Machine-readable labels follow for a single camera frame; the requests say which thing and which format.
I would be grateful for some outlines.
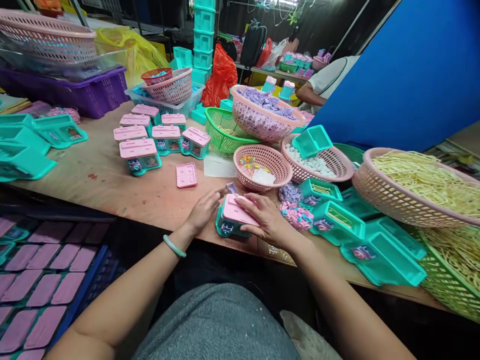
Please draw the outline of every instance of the orange plastic bag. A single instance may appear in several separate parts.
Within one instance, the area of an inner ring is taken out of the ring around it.
[[[213,71],[201,95],[203,107],[218,108],[220,100],[229,97],[230,88],[237,83],[237,80],[237,68],[234,61],[227,55],[222,45],[216,44]]]

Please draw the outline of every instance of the yellow plastic bag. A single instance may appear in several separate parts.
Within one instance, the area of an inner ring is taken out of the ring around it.
[[[126,26],[98,28],[95,41],[126,49],[126,84],[133,88],[142,82],[141,75],[158,68],[169,68],[168,61],[145,38]]]

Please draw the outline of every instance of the hand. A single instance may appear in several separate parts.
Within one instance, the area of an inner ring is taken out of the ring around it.
[[[284,219],[268,197],[255,193],[248,193],[245,197],[254,202],[256,206],[241,198],[236,198],[235,201],[260,223],[260,227],[242,225],[241,231],[257,235],[270,245],[287,252],[292,246],[295,246],[294,244],[299,238],[304,238]]]
[[[203,195],[195,204],[183,223],[183,227],[187,228],[192,237],[199,235],[210,220],[210,217],[220,205],[220,198],[224,195],[225,189],[211,190]]]

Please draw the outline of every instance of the blue wall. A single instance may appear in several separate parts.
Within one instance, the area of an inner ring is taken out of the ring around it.
[[[478,120],[480,1],[402,0],[310,126],[423,151]]]

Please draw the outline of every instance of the purple plastic crate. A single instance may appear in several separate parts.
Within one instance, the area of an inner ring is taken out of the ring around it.
[[[84,117],[100,119],[129,100],[124,93],[126,70],[119,67],[82,82],[69,82],[2,67],[0,87],[14,97],[78,109]]]

